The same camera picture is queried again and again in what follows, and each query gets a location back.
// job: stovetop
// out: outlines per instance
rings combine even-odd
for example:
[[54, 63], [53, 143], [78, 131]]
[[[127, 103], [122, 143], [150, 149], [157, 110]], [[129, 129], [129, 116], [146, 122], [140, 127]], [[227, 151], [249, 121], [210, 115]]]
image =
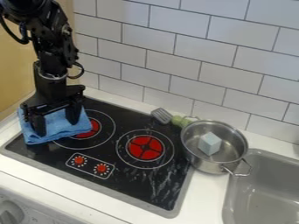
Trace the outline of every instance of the stovetop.
[[163, 217], [175, 217], [191, 179], [180, 128], [92, 99], [86, 98], [84, 107], [93, 124], [90, 132], [32, 146], [18, 135], [2, 153]]

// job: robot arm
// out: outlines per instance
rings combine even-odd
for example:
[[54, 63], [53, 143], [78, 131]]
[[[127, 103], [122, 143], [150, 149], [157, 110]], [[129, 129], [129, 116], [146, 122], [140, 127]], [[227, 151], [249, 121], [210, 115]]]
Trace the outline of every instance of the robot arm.
[[[19, 26], [20, 38], [5, 19]], [[0, 24], [18, 43], [33, 43], [38, 61], [33, 64], [36, 94], [21, 108], [24, 119], [38, 135], [46, 135], [44, 116], [66, 109], [66, 119], [79, 121], [82, 109], [82, 85], [67, 86], [66, 78], [78, 79], [84, 73], [77, 62], [79, 50], [73, 44], [72, 28], [65, 12], [54, 0], [0, 0]], [[68, 75], [68, 68], [77, 66], [80, 73]]]

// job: white tile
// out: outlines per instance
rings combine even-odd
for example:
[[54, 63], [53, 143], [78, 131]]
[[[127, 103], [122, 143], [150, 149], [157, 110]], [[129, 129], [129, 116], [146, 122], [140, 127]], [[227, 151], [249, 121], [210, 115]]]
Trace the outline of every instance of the white tile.
[[170, 92], [204, 102], [221, 104], [225, 89], [173, 76], [171, 78]]
[[235, 45], [177, 35], [176, 55], [231, 66]]
[[129, 99], [141, 102], [143, 100], [143, 87], [123, 80], [115, 80], [100, 76], [100, 90], [110, 94], [121, 95]]
[[283, 119], [284, 122], [294, 123], [299, 125], [299, 105], [289, 104], [289, 108], [286, 116]]
[[152, 51], [148, 51], [147, 59], [147, 67], [150, 69], [193, 80], [198, 78], [201, 63], [199, 61]]
[[121, 24], [96, 17], [74, 15], [76, 32], [101, 39], [121, 41]]
[[281, 28], [275, 44], [275, 51], [299, 56], [299, 31]]
[[299, 103], [299, 82], [265, 76], [261, 84], [260, 95]]
[[195, 101], [193, 115], [201, 119], [211, 119], [228, 123], [237, 129], [246, 128], [249, 114], [230, 108], [223, 108], [210, 103]]
[[239, 89], [257, 94], [261, 84], [262, 74], [251, 73], [227, 66], [217, 66], [203, 63], [200, 80], [226, 88]]
[[175, 34], [125, 24], [122, 40], [125, 44], [172, 53]]
[[148, 25], [150, 7], [143, 3], [122, 0], [97, 0], [98, 17], [133, 25]]
[[99, 88], [99, 75], [96, 73], [85, 72], [80, 77], [80, 83], [89, 88]]
[[248, 0], [182, 0], [182, 10], [229, 18], [244, 18]]
[[239, 47], [234, 67], [295, 81], [299, 79], [299, 58], [275, 52]]
[[212, 17], [209, 39], [272, 50], [278, 27], [236, 19]]
[[177, 8], [179, 6], [180, 0], [134, 0], [134, 2], [144, 3], [144, 4], [155, 4], [171, 8]]
[[288, 104], [284, 101], [272, 100], [256, 94], [246, 94], [227, 89], [224, 100], [225, 107], [244, 112], [281, 120]]
[[293, 144], [299, 144], [299, 126], [278, 122], [265, 117], [252, 115], [247, 131], [267, 137], [273, 137]]
[[133, 47], [130, 45], [122, 45], [111, 41], [99, 39], [99, 55], [110, 60], [136, 65], [145, 66], [146, 50]]
[[162, 7], [151, 7], [149, 26], [158, 30], [205, 38], [209, 16]]
[[97, 56], [97, 44], [96, 38], [91, 38], [84, 35], [76, 34], [76, 42], [77, 48], [80, 50], [81, 53], [88, 53]]
[[95, 17], [95, 1], [96, 0], [73, 0], [73, 11]]
[[135, 66], [122, 65], [122, 79], [149, 88], [168, 91], [170, 76]]
[[103, 74], [113, 78], [121, 78], [121, 63], [114, 62], [108, 59], [100, 59], [94, 56], [81, 53], [80, 63], [86, 71]]
[[193, 105], [193, 100], [191, 99], [174, 94], [168, 94], [151, 88], [145, 88], [144, 102], [186, 115], [191, 113]]
[[288, 0], [251, 0], [247, 20], [299, 28], [299, 3]]

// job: metal sink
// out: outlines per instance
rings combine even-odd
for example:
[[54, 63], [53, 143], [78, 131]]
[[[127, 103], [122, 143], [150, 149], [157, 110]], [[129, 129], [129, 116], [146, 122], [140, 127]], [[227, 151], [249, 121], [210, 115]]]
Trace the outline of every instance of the metal sink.
[[225, 224], [299, 224], [299, 162], [250, 150], [252, 174], [231, 177], [223, 207]]

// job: metal pot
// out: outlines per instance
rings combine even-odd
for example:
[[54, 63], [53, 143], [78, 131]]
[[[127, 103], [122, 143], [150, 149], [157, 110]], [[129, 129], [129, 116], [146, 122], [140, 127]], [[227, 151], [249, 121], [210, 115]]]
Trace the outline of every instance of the metal pot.
[[[212, 132], [222, 139], [219, 152], [207, 156], [198, 148], [198, 141], [204, 134]], [[187, 124], [181, 132], [184, 154], [191, 164], [202, 172], [211, 174], [230, 173], [236, 177], [250, 175], [251, 165], [244, 159], [248, 151], [246, 138], [234, 127], [210, 120], [199, 120]], [[237, 173], [240, 164], [247, 168], [245, 173]]]

